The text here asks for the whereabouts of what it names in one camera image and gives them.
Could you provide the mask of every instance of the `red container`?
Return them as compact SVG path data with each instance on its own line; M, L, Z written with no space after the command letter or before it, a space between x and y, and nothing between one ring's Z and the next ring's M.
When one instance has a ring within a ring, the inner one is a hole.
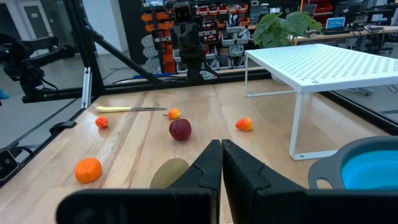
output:
M332 12L333 6L329 2L321 2L315 8L315 13Z

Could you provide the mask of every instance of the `yellow knife handle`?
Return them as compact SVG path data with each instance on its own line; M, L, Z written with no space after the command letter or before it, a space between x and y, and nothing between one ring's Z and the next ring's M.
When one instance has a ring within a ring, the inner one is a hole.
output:
M97 106L95 110L98 112L110 113L110 112L120 112L120 111L131 111L131 107Z

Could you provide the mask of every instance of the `orange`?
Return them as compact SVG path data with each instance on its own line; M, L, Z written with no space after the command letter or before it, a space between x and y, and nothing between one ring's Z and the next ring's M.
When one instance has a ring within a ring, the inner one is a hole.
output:
M80 161L75 168L75 177L81 184L88 184L98 179L102 174L102 165L95 158Z

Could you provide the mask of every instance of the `white wall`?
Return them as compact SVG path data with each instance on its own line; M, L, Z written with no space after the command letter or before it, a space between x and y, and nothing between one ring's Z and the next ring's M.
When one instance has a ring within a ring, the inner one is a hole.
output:
M88 22L94 30L104 36L113 47L120 51L127 50L126 34L118 0L83 0ZM98 54L108 54L96 44Z
M27 27L25 26L21 12L19 11L18 0L0 0L6 3L12 20L17 27L22 40L30 40ZM104 36L104 39L120 51L128 49L126 33L120 13L118 0L83 0L87 18L93 28ZM98 54L108 54L104 48L96 44Z
M17 1L15 1L15 0L0 0L0 2L6 3L8 11L10 12L10 15L12 17L12 20L14 21L14 24L17 27L19 36L21 37L21 40L30 40L31 38L27 31L27 27L25 26L25 24L22 20L22 16L21 16L21 13L19 12Z

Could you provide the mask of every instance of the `knife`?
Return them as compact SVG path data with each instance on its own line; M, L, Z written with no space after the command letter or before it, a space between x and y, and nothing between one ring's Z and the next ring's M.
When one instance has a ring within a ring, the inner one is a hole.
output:
M95 108L98 112L110 113L110 112L121 112L121 111L158 111L167 110L167 108L144 108L144 107L108 107L108 106L97 106Z

